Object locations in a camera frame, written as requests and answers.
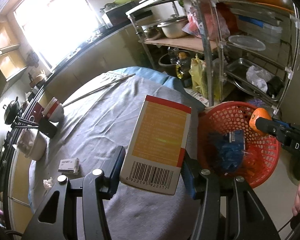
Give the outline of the yellow plastic bag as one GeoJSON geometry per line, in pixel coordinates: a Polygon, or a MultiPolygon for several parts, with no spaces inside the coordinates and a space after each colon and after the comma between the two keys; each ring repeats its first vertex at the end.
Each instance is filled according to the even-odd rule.
{"type": "Polygon", "coordinates": [[[208,99],[208,87],[207,87],[207,74],[206,63],[201,60],[198,55],[191,59],[191,68],[189,73],[192,78],[192,89],[202,94],[202,96],[208,99]]]}

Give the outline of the round clear plastic lid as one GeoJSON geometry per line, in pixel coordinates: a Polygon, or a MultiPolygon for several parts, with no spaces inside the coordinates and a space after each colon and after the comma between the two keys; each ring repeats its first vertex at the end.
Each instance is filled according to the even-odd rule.
{"type": "Polygon", "coordinates": [[[228,38],[228,41],[244,49],[254,51],[264,51],[266,49],[266,45],[262,41],[252,36],[232,35],[228,38]]]}

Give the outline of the black microwave oven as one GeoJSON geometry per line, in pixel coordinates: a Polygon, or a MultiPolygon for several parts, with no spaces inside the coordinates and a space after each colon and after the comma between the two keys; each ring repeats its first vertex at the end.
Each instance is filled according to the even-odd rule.
{"type": "Polygon", "coordinates": [[[102,20],[107,28],[117,26],[127,20],[126,12],[130,9],[133,9],[135,6],[136,3],[131,1],[125,4],[117,5],[111,9],[105,9],[104,13],[102,14],[102,20]]]}

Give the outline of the black wok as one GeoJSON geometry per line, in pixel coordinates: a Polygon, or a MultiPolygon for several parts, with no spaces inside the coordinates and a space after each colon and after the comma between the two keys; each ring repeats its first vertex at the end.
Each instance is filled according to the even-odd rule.
{"type": "Polygon", "coordinates": [[[3,109],[5,110],[4,121],[6,125],[11,125],[19,113],[20,104],[18,99],[19,98],[16,97],[15,100],[11,101],[8,105],[3,105],[3,109]]]}

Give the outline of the red plastic mesh basket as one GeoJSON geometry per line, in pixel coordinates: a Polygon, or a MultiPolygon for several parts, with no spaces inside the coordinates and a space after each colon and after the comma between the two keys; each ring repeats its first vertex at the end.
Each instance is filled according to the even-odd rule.
{"type": "Polygon", "coordinates": [[[203,168],[222,178],[242,176],[252,188],[272,175],[280,143],[249,126],[256,109],[246,102],[230,101],[199,114],[197,159],[203,168]]]}

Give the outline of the grey tablecloth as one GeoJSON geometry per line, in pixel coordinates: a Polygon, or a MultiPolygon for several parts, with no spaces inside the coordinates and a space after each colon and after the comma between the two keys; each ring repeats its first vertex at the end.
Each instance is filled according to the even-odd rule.
{"type": "MultiPolygon", "coordinates": [[[[101,87],[100,75],[70,96],[66,103],[101,87]]],[[[29,201],[36,210],[46,191],[43,179],[59,175],[62,159],[78,158],[80,176],[111,158],[118,146],[127,147],[147,95],[181,103],[192,109],[186,149],[196,157],[198,110],[183,94],[166,86],[134,75],[115,83],[64,109],[64,119],[49,141],[46,154],[33,161],[29,169],[29,201]]],[[[172,196],[142,191],[120,184],[104,209],[112,239],[188,239],[199,202],[193,200],[180,181],[172,196]]]]}

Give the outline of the yellow wall cabinet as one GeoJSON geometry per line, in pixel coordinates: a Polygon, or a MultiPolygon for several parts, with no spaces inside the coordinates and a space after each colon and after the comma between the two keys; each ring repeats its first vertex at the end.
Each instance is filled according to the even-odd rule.
{"type": "Polygon", "coordinates": [[[0,97],[24,74],[26,63],[20,42],[7,22],[0,22],[0,97]]]}

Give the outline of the long thin stick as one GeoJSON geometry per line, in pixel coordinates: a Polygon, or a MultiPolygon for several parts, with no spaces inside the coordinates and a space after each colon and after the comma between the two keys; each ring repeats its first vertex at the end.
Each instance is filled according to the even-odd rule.
{"type": "Polygon", "coordinates": [[[101,87],[98,87],[98,88],[96,88],[96,89],[94,89],[94,90],[92,90],[92,91],[89,91],[89,92],[87,92],[87,93],[85,93],[85,94],[79,96],[78,98],[75,98],[74,100],[72,100],[72,101],[70,101],[70,102],[68,102],[68,103],[64,103],[64,104],[63,104],[63,107],[69,106],[69,105],[71,105],[72,103],[75,103],[75,102],[77,102],[77,101],[79,101],[79,100],[81,100],[81,99],[83,99],[83,98],[86,98],[87,96],[90,96],[91,94],[94,94],[94,93],[96,93],[96,92],[98,92],[98,91],[100,91],[100,90],[102,90],[102,89],[104,89],[104,88],[106,88],[106,87],[108,87],[108,86],[111,86],[111,85],[113,85],[113,84],[115,84],[115,83],[124,81],[124,80],[126,80],[126,79],[128,79],[128,78],[130,78],[130,77],[133,77],[134,75],[135,75],[135,73],[129,74],[129,75],[125,75],[125,76],[123,76],[123,77],[121,77],[121,78],[119,78],[119,79],[117,79],[117,80],[114,80],[114,81],[111,81],[110,83],[107,83],[107,84],[105,84],[105,85],[102,85],[101,87]]]}

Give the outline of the white purple medicine box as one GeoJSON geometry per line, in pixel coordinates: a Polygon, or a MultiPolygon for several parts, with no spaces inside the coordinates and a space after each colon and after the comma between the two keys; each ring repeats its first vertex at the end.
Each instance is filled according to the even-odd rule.
{"type": "Polygon", "coordinates": [[[71,159],[62,159],[59,162],[58,172],[62,174],[73,174],[77,175],[79,172],[79,159],[71,158],[71,159]]]}

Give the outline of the orange snack wrapper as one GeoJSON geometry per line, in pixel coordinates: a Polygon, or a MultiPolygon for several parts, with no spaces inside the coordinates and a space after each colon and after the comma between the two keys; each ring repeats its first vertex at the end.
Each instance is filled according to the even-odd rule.
{"type": "Polygon", "coordinates": [[[258,153],[254,149],[249,149],[243,152],[243,160],[241,168],[248,176],[254,176],[257,169],[258,153]]]}

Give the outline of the white plastic bag in tray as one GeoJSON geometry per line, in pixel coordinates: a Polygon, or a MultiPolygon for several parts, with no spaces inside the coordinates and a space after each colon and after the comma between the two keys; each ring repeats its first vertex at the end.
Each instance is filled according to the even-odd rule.
{"type": "Polygon", "coordinates": [[[246,72],[247,81],[264,93],[268,90],[267,82],[273,77],[273,74],[255,65],[251,65],[246,72]]]}

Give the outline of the clear storage box blue lid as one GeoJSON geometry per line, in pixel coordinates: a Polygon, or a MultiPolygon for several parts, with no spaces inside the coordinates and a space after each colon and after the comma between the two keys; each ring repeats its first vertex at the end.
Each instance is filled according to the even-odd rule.
{"type": "Polygon", "coordinates": [[[238,15],[236,18],[239,30],[268,43],[279,43],[281,41],[282,27],[242,15],[238,15]]]}

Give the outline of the blue milk carton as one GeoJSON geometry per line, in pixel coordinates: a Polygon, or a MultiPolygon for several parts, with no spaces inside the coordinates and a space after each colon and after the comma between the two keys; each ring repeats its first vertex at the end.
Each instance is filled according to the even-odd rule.
{"type": "Polygon", "coordinates": [[[245,138],[243,130],[234,130],[229,132],[228,138],[230,143],[242,144],[243,147],[245,147],[245,138]]]}

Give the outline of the steel tray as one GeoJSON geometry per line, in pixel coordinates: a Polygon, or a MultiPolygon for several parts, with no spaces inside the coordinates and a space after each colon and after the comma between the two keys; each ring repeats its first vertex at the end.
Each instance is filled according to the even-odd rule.
{"type": "Polygon", "coordinates": [[[257,64],[239,58],[225,67],[225,73],[240,88],[269,102],[279,102],[284,90],[283,80],[257,64]]]}

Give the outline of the steel pot with lid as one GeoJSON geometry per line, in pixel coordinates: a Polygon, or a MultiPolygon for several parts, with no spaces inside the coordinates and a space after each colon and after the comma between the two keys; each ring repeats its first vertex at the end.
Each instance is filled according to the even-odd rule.
{"type": "Polygon", "coordinates": [[[187,36],[183,28],[188,22],[186,16],[172,15],[170,18],[160,22],[157,27],[162,29],[167,38],[181,38],[187,36]]]}

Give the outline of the cooking oil bottle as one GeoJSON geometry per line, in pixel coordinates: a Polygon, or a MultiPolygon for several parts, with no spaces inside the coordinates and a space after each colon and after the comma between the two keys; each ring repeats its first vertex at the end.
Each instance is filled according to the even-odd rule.
{"type": "Polygon", "coordinates": [[[178,60],[175,65],[177,77],[186,80],[191,77],[189,70],[191,68],[191,58],[184,51],[179,52],[178,60]]]}

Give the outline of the white basin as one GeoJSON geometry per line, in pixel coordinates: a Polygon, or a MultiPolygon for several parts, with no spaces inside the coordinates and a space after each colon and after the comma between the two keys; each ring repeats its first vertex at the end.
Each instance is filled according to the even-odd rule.
{"type": "MultiPolygon", "coordinates": [[[[13,145],[13,148],[15,150],[18,150],[17,147],[16,147],[16,144],[17,143],[15,143],[13,145]]],[[[47,147],[46,139],[44,138],[42,133],[40,133],[38,131],[35,142],[34,142],[34,146],[32,147],[29,155],[25,155],[25,154],[23,154],[23,155],[25,155],[25,158],[27,158],[27,159],[31,159],[31,160],[34,160],[34,161],[39,161],[42,158],[42,156],[45,154],[46,147],[47,147]]]]}

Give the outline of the white tissue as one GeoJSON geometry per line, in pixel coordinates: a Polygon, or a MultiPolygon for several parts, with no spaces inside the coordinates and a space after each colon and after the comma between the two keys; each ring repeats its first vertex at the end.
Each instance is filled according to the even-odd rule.
{"type": "Polygon", "coordinates": [[[49,179],[43,179],[43,187],[46,190],[49,190],[53,187],[53,178],[50,177],[49,179]]]}

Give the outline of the orange white medicine box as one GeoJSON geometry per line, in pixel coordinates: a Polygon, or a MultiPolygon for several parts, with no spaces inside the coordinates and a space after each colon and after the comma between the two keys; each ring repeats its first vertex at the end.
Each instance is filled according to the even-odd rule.
{"type": "Polygon", "coordinates": [[[190,107],[147,95],[123,161],[121,183],[174,195],[186,153],[190,121],[190,107]]]}

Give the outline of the metal storage rack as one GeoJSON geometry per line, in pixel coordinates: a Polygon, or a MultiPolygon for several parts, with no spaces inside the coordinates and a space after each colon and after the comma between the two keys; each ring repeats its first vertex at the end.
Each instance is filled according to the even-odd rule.
{"type": "Polygon", "coordinates": [[[255,96],[269,105],[274,113],[278,113],[300,58],[300,14],[293,0],[147,0],[127,11],[126,15],[133,21],[135,12],[165,3],[181,6],[185,12],[194,12],[199,36],[192,38],[186,49],[194,50],[194,44],[199,45],[197,52],[204,55],[207,64],[208,85],[212,85],[214,77],[218,77],[220,82],[235,85],[233,79],[226,75],[225,67],[239,58],[247,59],[283,80],[285,87],[279,102],[269,102],[255,96]],[[232,35],[254,37],[239,30],[238,15],[282,27],[281,41],[268,43],[260,40],[266,45],[264,51],[244,49],[230,43],[228,38],[232,35]]]}

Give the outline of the blue under tablecloth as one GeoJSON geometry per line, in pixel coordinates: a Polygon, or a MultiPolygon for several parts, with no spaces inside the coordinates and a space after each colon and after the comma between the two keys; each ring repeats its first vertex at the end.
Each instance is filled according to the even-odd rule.
{"type": "Polygon", "coordinates": [[[143,77],[147,80],[153,81],[154,83],[158,83],[170,89],[176,90],[180,94],[183,94],[183,96],[186,97],[190,102],[192,102],[198,112],[202,112],[206,108],[204,104],[186,92],[181,84],[181,81],[179,81],[176,77],[161,73],[151,68],[138,66],[120,68],[114,70],[114,72],[123,75],[135,74],[136,76],[143,77]]]}

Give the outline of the black chopstick holder cup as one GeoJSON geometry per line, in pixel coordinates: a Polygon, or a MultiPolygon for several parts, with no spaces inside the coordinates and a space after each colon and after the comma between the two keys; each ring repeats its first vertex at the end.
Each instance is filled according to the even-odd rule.
{"type": "Polygon", "coordinates": [[[57,133],[57,127],[45,118],[41,118],[38,125],[38,130],[50,139],[57,133]]]}

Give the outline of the red white stacked bowls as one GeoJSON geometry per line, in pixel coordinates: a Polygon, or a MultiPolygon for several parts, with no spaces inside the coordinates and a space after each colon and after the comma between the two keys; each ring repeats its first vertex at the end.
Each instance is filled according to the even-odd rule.
{"type": "Polygon", "coordinates": [[[60,122],[64,118],[64,108],[60,101],[53,97],[42,113],[43,117],[50,122],[60,122]]]}

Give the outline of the blue plastic bag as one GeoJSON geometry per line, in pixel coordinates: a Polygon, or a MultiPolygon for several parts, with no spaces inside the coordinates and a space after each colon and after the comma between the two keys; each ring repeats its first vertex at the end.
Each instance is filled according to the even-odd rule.
{"type": "Polygon", "coordinates": [[[213,146],[214,153],[211,164],[216,171],[235,172],[242,163],[245,147],[242,144],[230,143],[228,133],[210,133],[209,142],[213,146]]]}

